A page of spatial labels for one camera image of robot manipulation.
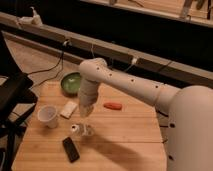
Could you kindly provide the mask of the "white tapered end effector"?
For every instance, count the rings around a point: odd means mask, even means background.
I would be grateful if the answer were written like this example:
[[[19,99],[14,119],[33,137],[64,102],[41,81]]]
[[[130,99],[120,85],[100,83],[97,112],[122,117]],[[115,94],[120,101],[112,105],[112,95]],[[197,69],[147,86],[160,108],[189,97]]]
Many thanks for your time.
[[[88,117],[94,110],[95,102],[92,100],[81,99],[79,101],[79,112],[81,117]]]

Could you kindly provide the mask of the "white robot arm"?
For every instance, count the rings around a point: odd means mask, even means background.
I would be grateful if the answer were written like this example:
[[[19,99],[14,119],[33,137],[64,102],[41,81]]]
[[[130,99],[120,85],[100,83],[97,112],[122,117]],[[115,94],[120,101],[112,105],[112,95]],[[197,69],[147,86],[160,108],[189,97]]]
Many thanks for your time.
[[[167,114],[167,171],[213,171],[213,89],[185,88],[116,72],[102,58],[80,63],[80,114],[87,117],[99,85],[110,85]]]

